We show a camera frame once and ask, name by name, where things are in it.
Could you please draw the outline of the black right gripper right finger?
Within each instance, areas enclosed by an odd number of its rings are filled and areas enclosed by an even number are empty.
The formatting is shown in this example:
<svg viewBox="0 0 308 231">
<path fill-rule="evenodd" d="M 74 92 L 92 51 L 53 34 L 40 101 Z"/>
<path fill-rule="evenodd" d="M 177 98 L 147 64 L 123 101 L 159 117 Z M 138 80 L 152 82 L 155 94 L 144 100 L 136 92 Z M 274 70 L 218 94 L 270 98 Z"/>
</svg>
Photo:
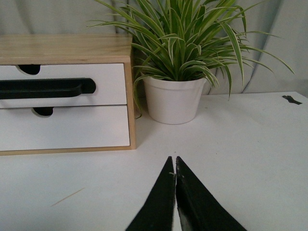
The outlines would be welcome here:
<svg viewBox="0 0 308 231">
<path fill-rule="evenodd" d="M 179 156 L 176 158 L 176 176 L 176 199 L 183 231 L 245 230 Z"/>
</svg>

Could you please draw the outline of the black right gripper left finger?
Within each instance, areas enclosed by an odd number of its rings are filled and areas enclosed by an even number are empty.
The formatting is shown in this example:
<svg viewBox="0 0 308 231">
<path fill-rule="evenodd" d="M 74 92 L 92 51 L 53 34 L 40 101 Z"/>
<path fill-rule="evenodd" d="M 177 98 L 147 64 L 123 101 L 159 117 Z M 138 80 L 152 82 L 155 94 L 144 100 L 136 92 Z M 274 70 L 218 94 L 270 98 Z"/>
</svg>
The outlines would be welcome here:
<svg viewBox="0 0 308 231">
<path fill-rule="evenodd" d="M 173 227 L 176 179 L 169 156 L 144 205 L 126 228 L 128 231 L 170 231 Z"/>
</svg>

